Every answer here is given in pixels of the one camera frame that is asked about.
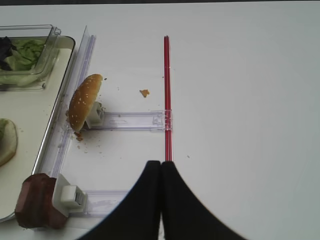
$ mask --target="hamburger bun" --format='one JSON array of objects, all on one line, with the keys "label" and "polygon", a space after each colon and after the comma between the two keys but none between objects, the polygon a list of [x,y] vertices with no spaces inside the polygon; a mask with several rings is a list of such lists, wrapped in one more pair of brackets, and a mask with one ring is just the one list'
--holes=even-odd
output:
[{"label": "hamburger bun", "polygon": [[100,74],[90,75],[75,90],[68,111],[69,123],[73,130],[80,131],[84,126],[96,101],[102,80],[103,77]]},{"label": "hamburger bun", "polygon": [[9,120],[4,119],[6,125],[4,127],[3,137],[0,139],[0,166],[7,163],[16,154],[18,137],[15,124]]}]

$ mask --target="white table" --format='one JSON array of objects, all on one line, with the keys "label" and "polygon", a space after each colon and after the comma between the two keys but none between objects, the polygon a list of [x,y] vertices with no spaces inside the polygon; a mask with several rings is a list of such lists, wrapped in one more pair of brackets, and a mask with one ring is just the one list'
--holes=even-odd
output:
[{"label": "white table", "polygon": [[[98,37],[90,73],[143,67],[161,76],[155,53],[168,34],[173,160],[191,190],[250,240],[316,240],[319,12],[320,2],[2,6],[0,20],[54,24],[78,43],[88,25]],[[114,108],[124,106],[120,100]],[[67,240],[84,232],[0,223],[1,239]]]}]

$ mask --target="plastic container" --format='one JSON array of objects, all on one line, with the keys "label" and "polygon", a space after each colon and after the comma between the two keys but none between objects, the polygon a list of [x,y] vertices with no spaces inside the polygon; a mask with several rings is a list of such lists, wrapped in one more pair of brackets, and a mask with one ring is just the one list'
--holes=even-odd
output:
[{"label": "plastic container", "polygon": [[[60,35],[61,30],[52,25],[0,26],[0,51],[11,52],[11,56],[0,54],[0,61],[7,63],[0,65],[0,89],[45,88],[59,52]],[[9,50],[4,47],[8,40],[13,45]]]}]

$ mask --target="salad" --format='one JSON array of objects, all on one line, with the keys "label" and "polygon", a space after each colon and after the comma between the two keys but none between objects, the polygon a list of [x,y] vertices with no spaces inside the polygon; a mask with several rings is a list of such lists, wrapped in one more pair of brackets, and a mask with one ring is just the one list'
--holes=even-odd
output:
[{"label": "salad", "polygon": [[[0,71],[29,71],[34,68],[45,47],[45,39],[9,39],[0,37]],[[0,75],[0,84],[25,86],[37,75]]]}]

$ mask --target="red straw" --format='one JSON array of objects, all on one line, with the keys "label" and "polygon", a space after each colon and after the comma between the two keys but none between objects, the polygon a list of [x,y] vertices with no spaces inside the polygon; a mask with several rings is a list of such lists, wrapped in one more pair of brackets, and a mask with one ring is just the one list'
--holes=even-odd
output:
[{"label": "red straw", "polygon": [[170,90],[170,45],[169,37],[164,37],[164,107],[168,119],[165,131],[165,160],[172,161],[172,130],[171,130],[171,90]]}]

